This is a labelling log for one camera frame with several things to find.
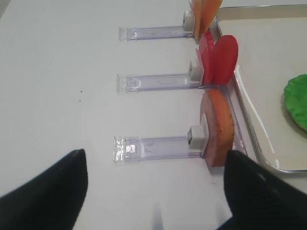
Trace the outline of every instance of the round red object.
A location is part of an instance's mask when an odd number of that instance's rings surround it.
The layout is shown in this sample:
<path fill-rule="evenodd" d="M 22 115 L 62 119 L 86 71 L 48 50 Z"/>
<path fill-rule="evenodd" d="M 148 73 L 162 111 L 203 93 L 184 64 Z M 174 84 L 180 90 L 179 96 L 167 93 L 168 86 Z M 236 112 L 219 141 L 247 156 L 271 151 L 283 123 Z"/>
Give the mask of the round red object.
<path fill-rule="evenodd" d="M 227 84 L 234 74 L 238 59 L 238 43 L 231 35 L 222 36 L 213 49 L 213 79 L 216 85 Z"/>

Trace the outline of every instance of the red plate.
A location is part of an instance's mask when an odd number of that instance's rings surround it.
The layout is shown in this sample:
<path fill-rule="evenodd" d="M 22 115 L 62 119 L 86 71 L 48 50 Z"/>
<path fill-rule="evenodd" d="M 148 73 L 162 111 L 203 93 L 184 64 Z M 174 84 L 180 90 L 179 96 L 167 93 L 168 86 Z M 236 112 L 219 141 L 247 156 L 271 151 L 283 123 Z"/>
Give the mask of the red plate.
<path fill-rule="evenodd" d="M 201 61 L 204 67 L 202 84 L 210 84 L 213 78 L 213 47 L 214 42 L 210 31 L 203 33 L 200 39 Z"/>
<path fill-rule="evenodd" d="M 232 78 L 238 59 L 238 43 L 231 35 L 222 36 L 213 49 L 213 79 L 216 85 L 225 85 Z"/>

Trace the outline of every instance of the clear plastic stand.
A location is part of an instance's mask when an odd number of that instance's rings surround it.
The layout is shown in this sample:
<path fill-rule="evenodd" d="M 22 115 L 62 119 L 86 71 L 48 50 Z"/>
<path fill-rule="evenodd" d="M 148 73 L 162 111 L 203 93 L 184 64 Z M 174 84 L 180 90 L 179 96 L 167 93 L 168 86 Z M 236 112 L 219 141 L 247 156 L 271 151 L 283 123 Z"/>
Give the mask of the clear plastic stand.
<path fill-rule="evenodd" d="M 201 157 L 189 149 L 187 136 L 160 138 L 114 138 L 114 162 Z"/>
<path fill-rule="evenodd" d="M 201 84 L 204 68 L 198 50 L 196 50 L 196 56 L 197 58 L 190 61 L 188 73 L 118 75 L 117 91 L 139 92 L 205 88 L 206 86 Z"/>
<path fill-rule="evenodd" d="M 125 42 L 146 39 L 193 37 L 194 24 L 195 17 L 193 12 L 185 11 L 181 26 L 149 28 L 120 27 L 118 38 L 120 41 Z"/>

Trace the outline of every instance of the silver tray rim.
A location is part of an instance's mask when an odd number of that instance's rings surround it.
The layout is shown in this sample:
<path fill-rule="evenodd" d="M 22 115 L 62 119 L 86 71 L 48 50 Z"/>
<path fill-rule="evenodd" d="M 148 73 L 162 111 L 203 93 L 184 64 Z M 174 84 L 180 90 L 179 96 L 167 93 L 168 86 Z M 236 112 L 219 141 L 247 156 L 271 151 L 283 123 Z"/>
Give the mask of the silver tray rim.
<path fill-rule="evenodd" d="M 256 14 L 256 11 L 263 11 L 263 10 L 287 10 L 287 8 L 295 8 L 295 9 L 302 9 L 303 8 L 306 8 L 307 10 L 307 4 L 300 4 L 300 5 L 263 5 L 263 6 L 239 6 L 239 7 L 222 7 L 218 10 L 217 14 L 215 15 L 215 22 L 216 22 L 216 25 L 217 25 L 217 28 L 218 28 L 218 33 L 219 33 L 219 36 L 223 36 L 223 32 L 222 32 L 222 29 L 220 27 L 220 24 L 219 22 L 225 20 L 225 19 L 220 19 L 220 16 L 222 13 L 224 13 L 224 11 L 227 11 L 227 10 L 242 10 L 242 11 L 254 11 L 254 13 Z M 283 15 L 282 16 L 283 18 L 291 18 L 289 16 L 285 16 Z M 300 17 L 300 14 L 296 14 L 294 15 L 294 17 Z M 231 19 L 227 19 L 227 20 L 238 20 L 238 19 L 264 19 L 264 18 L 277 18 L 277 17 L 263 17 L 261 15 L 259 15 L 259 17 L 255 17 L 253 15 L 249 15 L 248 18 L 231 18 Z M 259 140 L 257 138 L 257 133 L 256 133 L 256 130 L 254 128 L 254 125 L 252 123 L 252 120 L 251 120 L 251 117 L 249 115 L 249 112 L 248 112 L 248 109 L 247 109 L 247 106 L 246 106 L 246 103 L 244 101 L 244 98 L 243 98 L 243 89 L 242 89 L 242 86 L 239 84 L 239 81 L 238 81 L 238 77 L 237 77 L 237 72 L 235 71 L 234 72 L 234 76 L 232 78 L 233 80 L 233 83 L 234 83 L 234 89 L 236 91 L 236 95 L 237 95 L 237 98 L 238 98 L 238 101 L 240 103 L 240 107 L 241 107 L 241 110 L 242 110 L 242 113 L 243 113 L 243 116 L 245 118 L 245 121 L 247 123 L 247 127 L 248 127 L 248 131 L 251 135 L 251 141 L 252 141 L 252 144 L 253 146 L 256 148 L 256 157 L 260 160 L 261 164 L 266 167 L 267 169 L 271 170 L 271 171 L 274 171 L 275 173 L 286 173 L 286 174 L 301 174 L 301 173 L 307 173 L 307 170 L 282 170 L 282 169 L 279 169 L 277 167 L 275 167 L 274 165 L 272 165 L 269 161 L 266 160 L 264 154 L 263 154 L 263 151 L 261 149 L 261 145 L 259 143 Z"/>

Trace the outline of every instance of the white plastic clip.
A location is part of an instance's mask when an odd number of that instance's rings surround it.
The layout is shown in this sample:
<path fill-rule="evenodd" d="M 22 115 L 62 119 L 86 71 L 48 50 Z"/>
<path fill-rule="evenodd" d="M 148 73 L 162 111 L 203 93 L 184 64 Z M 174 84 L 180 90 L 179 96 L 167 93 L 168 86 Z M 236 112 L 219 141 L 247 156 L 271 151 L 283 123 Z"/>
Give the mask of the white plastic clip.
<path fill-rule="evenodd" d="M 195 25 L 195 16 L 192 11 L 185 11 L 183 14 L 182 28 L 185 34 L 193 34 Z"/>
<path fill-rule="evenodd" d="M 201 84 L 204 74 L 204 68 L 202 65 L 199 51 L 196 49 L 197 58 L 193 58 L 189 65 L 189 84 Z"/>
<path fill-rule="evenodd" d="M 202 115 L 200 126 L 191 126 L 188 132 L 190 151 L 204 153 L 209 140 L 209 130 L 206 114 Z"/>

